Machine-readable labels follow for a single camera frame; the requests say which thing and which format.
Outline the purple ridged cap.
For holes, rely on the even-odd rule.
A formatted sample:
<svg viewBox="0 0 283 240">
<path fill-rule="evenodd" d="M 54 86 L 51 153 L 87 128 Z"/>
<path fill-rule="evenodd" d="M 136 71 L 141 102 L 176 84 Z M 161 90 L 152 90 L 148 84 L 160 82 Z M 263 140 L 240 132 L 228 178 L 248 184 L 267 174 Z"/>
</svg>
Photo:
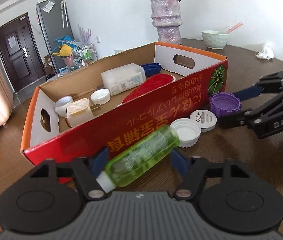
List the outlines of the purple ridged cap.
<svg viewBox="0 0 283 240">
<path fill-rule="evenodd" d="M 214 94 L 209 98 L 209 102 L 210 111 L 213 112 L 217 118 L 237 113 L 242 107 L 240 99 L 232 93 L 221 92 Z"/>
</svg>

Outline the white round labelled disc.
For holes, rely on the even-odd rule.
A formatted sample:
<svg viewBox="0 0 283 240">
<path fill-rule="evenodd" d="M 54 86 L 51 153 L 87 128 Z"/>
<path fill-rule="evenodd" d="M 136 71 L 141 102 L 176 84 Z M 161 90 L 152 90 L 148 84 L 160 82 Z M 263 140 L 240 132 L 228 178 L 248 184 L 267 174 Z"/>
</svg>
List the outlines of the white round labelled disc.
<svg viewBox="0 0 283 240">
<path fill-rule="evenodd" d="M 201 131 L 203 132 L 212 131 L 218 120 L 213 112 L 206 109 L 198 109 L 197 111 L 194 111 L 190 115 L 190 118 L 201 127 Z"/>
</svg>

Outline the white ridged lid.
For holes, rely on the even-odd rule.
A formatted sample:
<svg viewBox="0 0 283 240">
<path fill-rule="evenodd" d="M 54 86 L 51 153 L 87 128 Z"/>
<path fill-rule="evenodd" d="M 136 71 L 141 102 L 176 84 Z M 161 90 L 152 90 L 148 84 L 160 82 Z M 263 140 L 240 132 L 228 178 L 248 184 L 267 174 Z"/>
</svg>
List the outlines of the white ridged lid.
<svg viewBox="0 0 283 240">
<path fill-rule="evenodd" d="M 201 135 L 201 127 L 190 118 L 180 118 L 173 121 L 170 127 L 177 133 L 179 147 L 188 148 L 197 143 Z"/>
</svg>

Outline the green spray bottle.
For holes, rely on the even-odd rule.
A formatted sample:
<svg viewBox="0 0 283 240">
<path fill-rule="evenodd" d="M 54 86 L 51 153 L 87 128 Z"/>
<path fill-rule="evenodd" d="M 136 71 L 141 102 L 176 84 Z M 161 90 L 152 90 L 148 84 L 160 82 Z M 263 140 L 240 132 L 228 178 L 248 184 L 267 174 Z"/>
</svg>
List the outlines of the green spray bottle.
<svg viewBox="0 0 283 240">
<path fill-rule="evenodd" d="M 110 160 L 96 181 L 106 193 L 126 187 L 164 159 L 179 143 L 177 132 L 163 125 Z"/>
</svg>

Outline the white power adapter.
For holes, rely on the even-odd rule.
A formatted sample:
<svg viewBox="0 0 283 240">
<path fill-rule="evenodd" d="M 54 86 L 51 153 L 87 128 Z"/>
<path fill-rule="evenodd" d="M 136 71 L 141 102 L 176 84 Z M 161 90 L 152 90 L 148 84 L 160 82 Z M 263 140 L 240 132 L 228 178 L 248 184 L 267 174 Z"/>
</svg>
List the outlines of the white power adapter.
<svg viewBox="0 0 283 240">
<path fill-rule="evenodd" d="M 95 118 L 94 112 L 101 110 L 100 104 L 91 105 L 88 98 L 72 102 L 66 109 L 65 121 L 70 128 Z"/>
</svg>

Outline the white ramekin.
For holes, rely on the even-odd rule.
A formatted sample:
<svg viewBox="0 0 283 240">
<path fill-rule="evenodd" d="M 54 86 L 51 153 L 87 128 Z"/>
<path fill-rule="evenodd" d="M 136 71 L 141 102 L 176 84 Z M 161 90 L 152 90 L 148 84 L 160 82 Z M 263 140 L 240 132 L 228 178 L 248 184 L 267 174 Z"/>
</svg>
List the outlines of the white ramekin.
<svg viewBox="0 0 283 240">
<path fill-rule="evenodd" d="M 65 118 L 67 113 L 67 107 L 73 103 L 73 97 L 72 96 L 64 96 L 63 98 L 58 99 L 55 102 L 55 112 L 58 114 L 59 117 Z"/>
</svg>

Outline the white red brush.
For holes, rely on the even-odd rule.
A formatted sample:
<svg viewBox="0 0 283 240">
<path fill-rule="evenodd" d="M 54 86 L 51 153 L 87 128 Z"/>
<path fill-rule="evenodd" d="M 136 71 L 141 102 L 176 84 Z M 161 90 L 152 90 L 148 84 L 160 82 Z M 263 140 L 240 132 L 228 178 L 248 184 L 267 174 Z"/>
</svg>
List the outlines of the white red brush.
<svg viewBox="0 0 283 240">
<path fill-rule="evenodd" d="M 176 81 L 176 78 L 170 74 L 156 74 L 154 76 L 151 76 L 144 83 L 142 83 L 135 90 L 133 90 L 130 94 L 128 94 L 128 96 L 126 96 L 122 100 L 121 105 L 144 94 L 153 92 L 154 90 L 166 86 L 174 81 Z"/>
</svg>

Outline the blue ridged cap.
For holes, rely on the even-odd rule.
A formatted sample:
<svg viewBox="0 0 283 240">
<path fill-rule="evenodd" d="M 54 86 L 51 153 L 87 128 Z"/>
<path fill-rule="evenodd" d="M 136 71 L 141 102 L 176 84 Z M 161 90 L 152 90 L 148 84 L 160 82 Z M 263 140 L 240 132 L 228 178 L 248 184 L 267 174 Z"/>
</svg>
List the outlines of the blue ridged cap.
<svg viewBox="0 0 283 240">
<path fill-rule="evenodd" d="M 141 67 L 144 69 L 146 77 L 151 77 L 161 72 L 161 65 L 159 63 L 146 63 Z"/>
</svg>

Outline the white tape roll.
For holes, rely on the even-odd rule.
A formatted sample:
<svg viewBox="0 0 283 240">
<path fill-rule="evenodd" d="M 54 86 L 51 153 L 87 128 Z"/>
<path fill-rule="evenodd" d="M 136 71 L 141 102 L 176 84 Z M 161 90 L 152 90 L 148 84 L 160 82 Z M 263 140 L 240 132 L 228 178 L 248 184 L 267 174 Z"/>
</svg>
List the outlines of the white tape roll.
<svg viewBox="0 0 283 240">
<path fill-rule="evenodd" d="M 98 89 L 95 92 L 93 92 L 90 96 L 90 99 L 92 102 L 96 105 L 103 105 L 110 100 L 110 91 L 109 89 L 103 88 L 103 89 Z"/>
</svg>

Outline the crumpled white tissue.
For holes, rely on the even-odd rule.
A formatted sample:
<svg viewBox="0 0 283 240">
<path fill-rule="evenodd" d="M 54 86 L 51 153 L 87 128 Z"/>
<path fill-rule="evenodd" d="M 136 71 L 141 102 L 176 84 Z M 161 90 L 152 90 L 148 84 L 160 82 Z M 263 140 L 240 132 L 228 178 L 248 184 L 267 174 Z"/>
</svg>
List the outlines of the crumpled white tissue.
<svg viewBox="0 0 283 240">
<path fill-rule="evenodd" d="M 271 60 L 274 58 L 274 52 L 268 43 L 262 45 L 262 50 L 255 55 L 258 59 Z"/>
</svg>

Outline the pale green bowl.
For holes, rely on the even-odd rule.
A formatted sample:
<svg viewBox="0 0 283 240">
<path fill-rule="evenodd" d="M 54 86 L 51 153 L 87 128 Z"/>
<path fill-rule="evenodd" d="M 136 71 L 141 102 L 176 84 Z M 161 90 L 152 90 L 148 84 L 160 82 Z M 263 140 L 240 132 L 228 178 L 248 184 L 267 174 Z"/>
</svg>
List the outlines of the pale green bowl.
<svg viewBox="0 0 283 240">
<path fill-rule="evenodd" d="M 222 50 L 228 41 L 228 34 L 216 30 L 203 30 L 201 32 L 203 41 L 210 49 Z"/>
</svg>

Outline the red cardboard box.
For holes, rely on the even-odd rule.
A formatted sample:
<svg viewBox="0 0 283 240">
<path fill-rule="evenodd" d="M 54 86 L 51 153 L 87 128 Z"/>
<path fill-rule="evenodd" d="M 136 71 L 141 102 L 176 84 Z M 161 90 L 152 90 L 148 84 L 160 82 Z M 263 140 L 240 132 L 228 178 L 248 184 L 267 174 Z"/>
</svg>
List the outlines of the red cardboard box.
<svg viewBox="0 0 283 240">
<path fill-rule="evenodd" d="M 175 81 L 125 102 L 126 92 L 112 96 L 92 120 L 70 128 L 54 110 L 64 96 L 89 98 L 102 85 L 101 73 L 129 63 L 159 63 Z M 102 147 L 109 157 L 120 154 L 163 124 L 189 116 L 209 104 L 214 74 L 224 91 L 228 58 L 210 51 L 154 42 L 97 60 L 89 66 L 38 86 L 25 120 L 21 154 L 33 165 L 48 158 L 58 163 L 90 157 Z"/>
</svg>

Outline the cart with clutter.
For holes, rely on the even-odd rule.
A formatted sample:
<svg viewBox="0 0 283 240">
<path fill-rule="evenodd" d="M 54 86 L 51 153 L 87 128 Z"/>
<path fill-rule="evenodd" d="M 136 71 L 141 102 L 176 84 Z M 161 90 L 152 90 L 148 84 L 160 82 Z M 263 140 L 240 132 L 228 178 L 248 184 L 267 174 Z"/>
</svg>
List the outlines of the cart with clutter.
<svg viewBox="0 0 283 240">
<path fill-rule="evenodd" d="M 93 63 L 99 59 L 97 49 L 92 42 L 92 30 L 78 25 L 79 39 L 70 34 L 51 38 L 46 41 L 52 67 L 56 74 L 65 69 L 77 69 Z"/>
</svg>

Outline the dark brown door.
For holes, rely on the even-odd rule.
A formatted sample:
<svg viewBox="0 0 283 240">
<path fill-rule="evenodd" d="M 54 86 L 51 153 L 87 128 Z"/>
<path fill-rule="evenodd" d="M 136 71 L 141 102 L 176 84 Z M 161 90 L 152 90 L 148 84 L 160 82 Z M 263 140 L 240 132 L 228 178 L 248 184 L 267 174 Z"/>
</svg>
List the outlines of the dark brown door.
<svg viewBox="0 0 283 240">
<path fill-rule="evenodd" d="M 0 27 L 0 56 L 17 92 L 45 76 L 27 13 Z"/>
</svg>

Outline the grey refrigerator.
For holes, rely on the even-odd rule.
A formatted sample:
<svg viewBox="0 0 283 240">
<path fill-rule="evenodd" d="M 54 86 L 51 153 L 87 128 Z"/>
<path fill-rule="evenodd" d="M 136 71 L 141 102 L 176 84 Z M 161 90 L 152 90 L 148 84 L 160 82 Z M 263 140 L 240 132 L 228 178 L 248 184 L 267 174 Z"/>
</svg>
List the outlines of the grey refrigerator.
<svg viewBox="0 0 283 240">
<path fill-rule="evenodd" d="M 58 74 L 60 69 L 64 68 L 66 64 L 60 56 L 55 56 L 53 53 L 60 51 L 58 38 L 65 36 L 73 38 L 70 22 L 65 19 L 65 14 L 62 13 L 61 0 L 38 2 L 36 11 L 48 54 L 52 60 L 54 70 Z"/>
</svg>

